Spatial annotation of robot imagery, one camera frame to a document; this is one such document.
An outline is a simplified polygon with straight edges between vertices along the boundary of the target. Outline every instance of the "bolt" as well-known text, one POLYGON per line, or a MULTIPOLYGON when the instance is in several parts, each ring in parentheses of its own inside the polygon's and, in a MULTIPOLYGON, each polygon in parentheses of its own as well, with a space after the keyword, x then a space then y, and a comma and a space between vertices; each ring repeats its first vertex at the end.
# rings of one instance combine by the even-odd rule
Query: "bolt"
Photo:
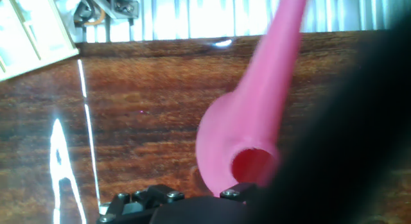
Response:
POLYGON ((116 218, 116 215, 114 215, 114 214, 106 214, 106 215, 103 215, 102 217, 100 217, 100 222, 108 223, 108 222, 113 221, 115 218, 116 218))
POLYGON ((169 198, 175 198, 176 196, 180 195, 180 192, 178 191, 172 191, 170 193, 167 194, 167 197, 169 198))
POLYGON ((126 193, 119 193, 119 194, 117 194, 117 196, 119 196, 120 198, 124 198, 125 196, 127 196, 127 194, 126 193))
POLYGON ((126 6, 126 10, 127 10, 128 12, 132 12, 132 11, 134 10, 134 7, 133 7, 132 5, 130 5, 130 4, 128 4, 128 5, 126 6))
POLYGON ((223 191, 223 194, 224 194, 224 196, 230 196, 230 197, 240 195, 240 193, 235 191, 234 189, 228 189, 226 191, 223 191))

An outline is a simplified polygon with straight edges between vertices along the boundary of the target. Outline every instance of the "metal bracket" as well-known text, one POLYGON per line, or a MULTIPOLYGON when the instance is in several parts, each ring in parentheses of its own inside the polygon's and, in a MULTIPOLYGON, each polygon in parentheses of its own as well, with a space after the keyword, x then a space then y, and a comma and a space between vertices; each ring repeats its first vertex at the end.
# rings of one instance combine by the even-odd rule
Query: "metal bracket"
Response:
POLYGON ((136 19, 139 3, 133 0, 93 0, 112 19, 136 19))

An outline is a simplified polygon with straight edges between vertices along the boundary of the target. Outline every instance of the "pink funnel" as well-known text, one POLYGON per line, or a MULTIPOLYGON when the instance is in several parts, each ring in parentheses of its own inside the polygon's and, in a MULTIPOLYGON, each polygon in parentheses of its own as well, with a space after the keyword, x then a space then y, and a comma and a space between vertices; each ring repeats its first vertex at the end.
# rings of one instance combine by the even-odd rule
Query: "pink funnel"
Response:
POLYGON ((215 196, 239 182, 264 186, 279 165, 275 147, 292 79, 306 0, 282 0, 234 92, 218 98, 198 128, 198 169, 215 196))

